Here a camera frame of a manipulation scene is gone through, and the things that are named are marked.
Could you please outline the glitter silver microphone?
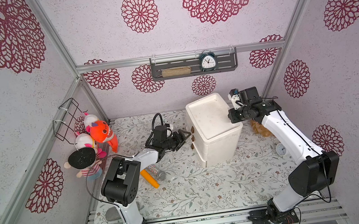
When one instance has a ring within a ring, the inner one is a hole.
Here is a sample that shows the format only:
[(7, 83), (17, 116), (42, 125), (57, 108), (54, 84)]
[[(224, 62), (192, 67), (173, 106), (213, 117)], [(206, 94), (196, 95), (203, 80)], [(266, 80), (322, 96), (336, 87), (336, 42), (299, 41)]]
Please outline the glitter silver microphone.
[(167, 178), (166, 173), (154, 164), (149, 165), (146, 170), (156, 181), (165, 181)]

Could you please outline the white three-drawer cabinet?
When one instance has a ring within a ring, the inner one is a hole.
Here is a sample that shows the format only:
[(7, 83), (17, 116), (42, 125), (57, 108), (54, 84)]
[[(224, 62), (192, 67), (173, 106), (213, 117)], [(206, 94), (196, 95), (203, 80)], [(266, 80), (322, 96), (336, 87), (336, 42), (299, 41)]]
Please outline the white three-drawer cabinet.
[(213, 93), (186, 105), (187, 129), (194, 127), (195, 141), (191, 141), (199, 162), (204, 168), (224, 163), (234, 157), (243, 123), (231, 123), (230, 107)]

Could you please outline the orange microphone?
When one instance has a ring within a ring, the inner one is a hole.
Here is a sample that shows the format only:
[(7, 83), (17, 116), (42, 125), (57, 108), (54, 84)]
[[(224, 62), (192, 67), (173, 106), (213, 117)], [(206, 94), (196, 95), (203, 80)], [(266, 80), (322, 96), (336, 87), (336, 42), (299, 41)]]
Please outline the orange microphone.
[(140, 172), (140, 175), (154, 188), (159, 188), (159, 183), (145, 169)]

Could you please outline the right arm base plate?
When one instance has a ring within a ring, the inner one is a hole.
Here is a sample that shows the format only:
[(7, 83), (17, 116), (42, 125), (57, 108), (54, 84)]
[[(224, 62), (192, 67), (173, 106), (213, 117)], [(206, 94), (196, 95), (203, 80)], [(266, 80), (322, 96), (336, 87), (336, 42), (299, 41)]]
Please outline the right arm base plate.
[(252, 224), (293, 224), (300, 221), (294, 209), (280, 212), (273, 203), (264, 209), (250, 211), (247, 218)]

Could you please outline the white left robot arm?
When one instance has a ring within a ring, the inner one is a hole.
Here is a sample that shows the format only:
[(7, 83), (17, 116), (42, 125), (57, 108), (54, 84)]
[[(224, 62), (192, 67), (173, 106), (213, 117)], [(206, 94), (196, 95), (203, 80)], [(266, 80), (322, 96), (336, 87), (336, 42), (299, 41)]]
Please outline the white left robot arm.
[(145, 224), (135, 201), (140, 174), (150, 165), (158, 163), (169, 151), (178, 151), (191, 136), (191, 132), (173, 131), (169, 124), (155, 126), (148, 137), (145, 148), (133, 157), (116, 155), (104, 177), (101, 195), (112, 204), (125, 224)]

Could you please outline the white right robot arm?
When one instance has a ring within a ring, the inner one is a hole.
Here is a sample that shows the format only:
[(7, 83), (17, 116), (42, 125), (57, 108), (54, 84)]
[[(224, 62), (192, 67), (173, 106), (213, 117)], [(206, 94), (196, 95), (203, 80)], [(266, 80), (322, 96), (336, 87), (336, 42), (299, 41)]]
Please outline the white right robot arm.
[(334, 183), (339, 163), (337, 153), (325, 151), (306, 137), (274, 98), (259, 96), (255, 87), (242, 91), (232, 89), (228, 98), (233, 105), (228, 111), (231, 123), (254, 120), (263, 125), (279, 140), (296, 164), (286, 188), (267, 202), (270, 222), (279, 223), (312, 193), (327, 189)]

